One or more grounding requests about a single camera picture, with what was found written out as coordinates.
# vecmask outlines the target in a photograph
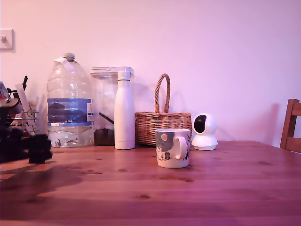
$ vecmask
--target ceramic mug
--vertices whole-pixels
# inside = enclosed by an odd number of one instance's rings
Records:
[[[190,148],[189,129],[156,129],[158,165],[165,168],[188,166]]]

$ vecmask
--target light switch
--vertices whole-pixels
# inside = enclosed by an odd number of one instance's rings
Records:
[[[13,29],[1,29],[1,50],[13,50]]]

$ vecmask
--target camera lens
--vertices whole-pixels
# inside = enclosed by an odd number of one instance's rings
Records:
[[[195,121],[194,121],[194,129],[198,133],[202,133],[205,130],[205,121],[206,116],[205,115],[199,115]]]

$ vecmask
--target mug handle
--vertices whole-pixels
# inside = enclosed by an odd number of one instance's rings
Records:
[[[187,154],[187,144],[186,139],[184,137],[176,137],[176,140],[179,140],[180,142],[180,154],[176,155],[176,159],[184,159]]]

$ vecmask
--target wicker basket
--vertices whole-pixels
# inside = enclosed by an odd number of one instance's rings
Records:
[[[159,112],[159,88],[166,78],[167,94],[164,113]],[[190,129],[192,135],[191,113],[168,113],[170,99],[170,79],[167,74],[161,75],[155,91],[155,113],[135,113],[135,139],[136,143],[144,145],[156,145],[156,129]]]

